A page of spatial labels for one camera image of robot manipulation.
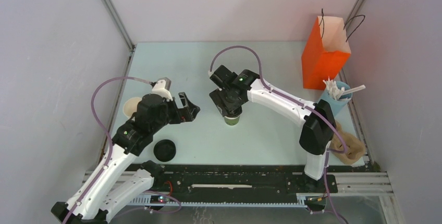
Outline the green paper coffee cup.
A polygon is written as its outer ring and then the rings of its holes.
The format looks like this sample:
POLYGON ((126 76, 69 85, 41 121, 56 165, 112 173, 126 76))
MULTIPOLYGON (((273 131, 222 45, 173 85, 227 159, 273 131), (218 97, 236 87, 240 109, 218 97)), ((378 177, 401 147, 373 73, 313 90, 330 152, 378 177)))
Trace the green paper coffee cup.
POLYGON ((223 118, 224 118, 224 121, 227 125, 234 126, 239 122, 240 115, 241 115, 241 113, 227 114, 223 118))

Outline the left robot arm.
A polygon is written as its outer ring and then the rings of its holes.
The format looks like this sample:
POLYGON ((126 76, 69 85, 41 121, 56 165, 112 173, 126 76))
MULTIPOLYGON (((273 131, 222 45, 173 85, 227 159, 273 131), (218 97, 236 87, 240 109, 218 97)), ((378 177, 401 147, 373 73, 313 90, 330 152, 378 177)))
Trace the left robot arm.
POLYGON ((61 223, 110 223, 113 217, 143 191, 158 191, 165 184, 163 169, 148 160, 126 182, 113 188, 121 174, 153 141, 153 135, 166 125, 192 122, 200 112, 184 92, 178 108, 158 94, 147 94, 136 111, 121 125, 102 161, 88 180, 67 202, 57 202, 51 209, 61 223))

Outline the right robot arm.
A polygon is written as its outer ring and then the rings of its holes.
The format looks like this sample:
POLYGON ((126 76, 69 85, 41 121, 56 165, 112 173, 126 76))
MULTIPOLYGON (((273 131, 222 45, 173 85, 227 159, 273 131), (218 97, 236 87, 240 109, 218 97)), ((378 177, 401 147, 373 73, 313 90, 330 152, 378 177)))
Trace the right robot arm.
POLYGON ((237 124, 242 106, 252 102, 279 113, 301 128, 299 144, 307 153, 303 185, 308 191, 318 191, 324 185, 326 152, 336 126, 330 105, 324 100, 315 103, 270 89, 259 74, 247 69, 236 74, 221 65, 208 75, 217 86, 209 96, 226 124, 237 124))

